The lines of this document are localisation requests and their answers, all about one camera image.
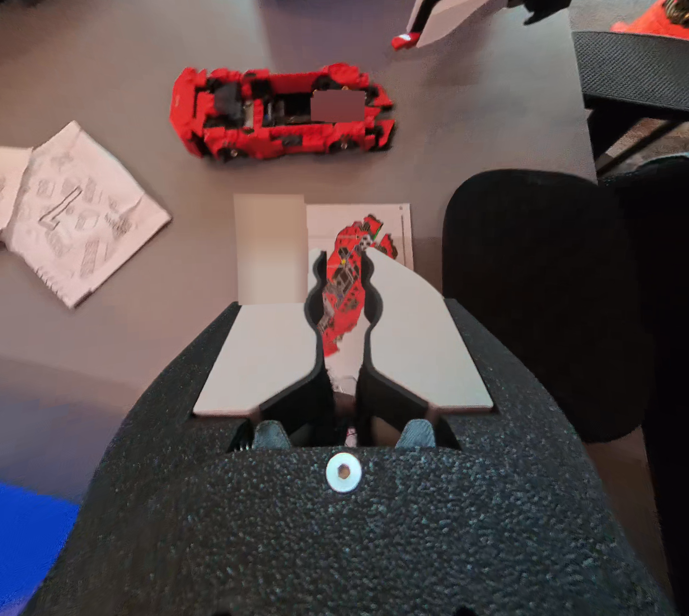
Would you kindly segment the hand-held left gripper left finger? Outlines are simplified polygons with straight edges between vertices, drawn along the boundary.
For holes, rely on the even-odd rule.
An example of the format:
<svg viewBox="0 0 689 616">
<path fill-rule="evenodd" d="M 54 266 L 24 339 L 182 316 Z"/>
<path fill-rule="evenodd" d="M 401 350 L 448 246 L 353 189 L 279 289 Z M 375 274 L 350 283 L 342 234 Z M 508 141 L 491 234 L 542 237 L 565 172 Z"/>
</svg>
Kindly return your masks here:
<svg viewBox="0 0 689 616">
<path fill-rule="evenodd" d="M 319 418 L 332 413 L 324 363 L 327 255 L 308 257 L 300 303 L 241 305 L 192 413 L 196 417 Z"/>
</svg>

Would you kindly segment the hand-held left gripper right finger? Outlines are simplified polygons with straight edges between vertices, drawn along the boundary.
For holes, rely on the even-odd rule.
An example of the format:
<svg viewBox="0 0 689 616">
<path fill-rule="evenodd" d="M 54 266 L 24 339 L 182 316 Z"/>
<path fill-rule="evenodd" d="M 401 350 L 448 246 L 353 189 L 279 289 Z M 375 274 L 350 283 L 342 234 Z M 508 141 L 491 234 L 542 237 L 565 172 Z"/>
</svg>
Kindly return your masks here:
<svg viewBox="0 0 689 616">
<path fill-rule="evenodd" d="M 494 407 L 442 294 L 376 249 L 362 255 L 366 329 L 362 417 L 440 418 Z"/>
</svg>

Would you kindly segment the red toy brick car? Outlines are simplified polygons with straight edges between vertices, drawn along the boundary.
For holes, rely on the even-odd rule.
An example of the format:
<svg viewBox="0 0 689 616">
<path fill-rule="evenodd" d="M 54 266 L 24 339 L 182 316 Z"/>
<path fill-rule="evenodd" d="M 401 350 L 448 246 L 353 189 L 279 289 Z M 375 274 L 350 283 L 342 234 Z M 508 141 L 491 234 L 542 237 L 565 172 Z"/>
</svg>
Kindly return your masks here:
<svg viewBox="0 0 689 616">
<path fill-rule="evenodd" d="M 340 98 L 362 98 L 362 117 L 315 120 L 312 99 L 330 91 Z M 343 62 L 298 73 L 188 67 L 175 81 L 169 120 L 186 150 L 198 158 L 265 161 L 388 150 L 398 123 L 384 114 L 393 107 L 383 86 Z"/>
</svg>

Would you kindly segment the orange flat object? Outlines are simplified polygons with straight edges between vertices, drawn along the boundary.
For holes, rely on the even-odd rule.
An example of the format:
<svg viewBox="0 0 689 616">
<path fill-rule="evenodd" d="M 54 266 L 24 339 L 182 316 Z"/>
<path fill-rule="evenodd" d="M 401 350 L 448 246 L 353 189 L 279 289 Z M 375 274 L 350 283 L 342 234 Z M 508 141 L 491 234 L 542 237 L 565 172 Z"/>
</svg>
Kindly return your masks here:
<svg viewBox="0 0 689 616">
<path fill-rule="evenodd" d="M 688 40 L 688 0 L 658 0 L 632 23 L 619 21 L 611 32 Z"/>
</svg>

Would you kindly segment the black mesh chair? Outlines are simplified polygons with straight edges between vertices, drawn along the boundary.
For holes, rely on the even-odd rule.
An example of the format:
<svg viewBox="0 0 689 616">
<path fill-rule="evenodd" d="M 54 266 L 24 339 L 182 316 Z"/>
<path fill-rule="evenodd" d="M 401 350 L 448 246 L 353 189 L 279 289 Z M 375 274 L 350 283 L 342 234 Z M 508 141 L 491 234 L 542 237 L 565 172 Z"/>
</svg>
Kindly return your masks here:
<svg viewBox="0 0 689 616">
<path fill-rule="evenodd" d="M 611 192 L 565 173 L 471 177 L 446 207 L 442 290 L 538 379 L 585 443 L 641 427 L 652 341 Z"/>
</svg>

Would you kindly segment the black fabric office chair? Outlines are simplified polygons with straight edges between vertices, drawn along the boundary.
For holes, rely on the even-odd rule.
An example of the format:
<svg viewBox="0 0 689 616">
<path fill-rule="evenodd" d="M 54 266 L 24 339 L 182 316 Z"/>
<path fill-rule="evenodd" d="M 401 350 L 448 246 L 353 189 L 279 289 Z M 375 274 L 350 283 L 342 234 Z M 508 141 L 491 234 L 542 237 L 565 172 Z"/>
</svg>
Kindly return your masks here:
<svg viewBox="0 0 689 616">
<path fill-rule="evenodd" d="M 592 156 L 603 177 L 688 123 L 688 42 L 666 36 L 573 32 Z M 660 122 L 618 156 L 608 149 L 642 120 Z"/>
</svg>

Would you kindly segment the white building instruction booklet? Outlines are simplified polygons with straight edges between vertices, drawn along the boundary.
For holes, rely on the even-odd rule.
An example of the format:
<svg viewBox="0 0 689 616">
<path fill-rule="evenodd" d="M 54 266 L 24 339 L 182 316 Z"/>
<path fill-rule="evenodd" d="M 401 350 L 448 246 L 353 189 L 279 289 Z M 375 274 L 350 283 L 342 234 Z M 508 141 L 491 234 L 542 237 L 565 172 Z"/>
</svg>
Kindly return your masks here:
<svg viewBox="0 0 689 616">
<path fill-rule="evenodd" d="M 369 326 L 361 281 L 369 247 L 414 268 L 408 204 L 307 205 L 310 250 L 326 253 L 324 315 L 318 324 L 325 366 L 336 393 L 353 397 Z"/>
</svg>

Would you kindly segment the blue plastic bin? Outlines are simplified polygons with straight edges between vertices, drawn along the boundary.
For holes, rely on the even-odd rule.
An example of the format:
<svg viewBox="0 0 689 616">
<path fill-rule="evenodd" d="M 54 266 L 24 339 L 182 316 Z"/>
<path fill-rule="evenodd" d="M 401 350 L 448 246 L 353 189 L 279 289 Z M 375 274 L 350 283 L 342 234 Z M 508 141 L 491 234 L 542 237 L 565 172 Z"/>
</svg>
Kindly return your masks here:
<svg viewBox="0 0 689 616">
<path fill-rule="evenodd" d="M 65 545 L 79 505 L 1 483 L 1 614 L 18 615 Z"/>
</svg>

